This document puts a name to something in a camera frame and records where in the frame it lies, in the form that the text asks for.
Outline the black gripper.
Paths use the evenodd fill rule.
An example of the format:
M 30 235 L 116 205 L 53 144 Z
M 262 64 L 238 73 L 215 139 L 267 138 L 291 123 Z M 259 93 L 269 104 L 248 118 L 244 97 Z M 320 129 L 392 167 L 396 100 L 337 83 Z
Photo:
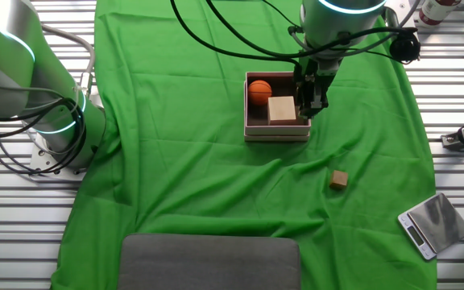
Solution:
M 299 115 L 312 119 L 314 110 L 329 106 L 327 92 L 339 70 L 339 60 L 299 60 L 299 65 L 295 78 Z

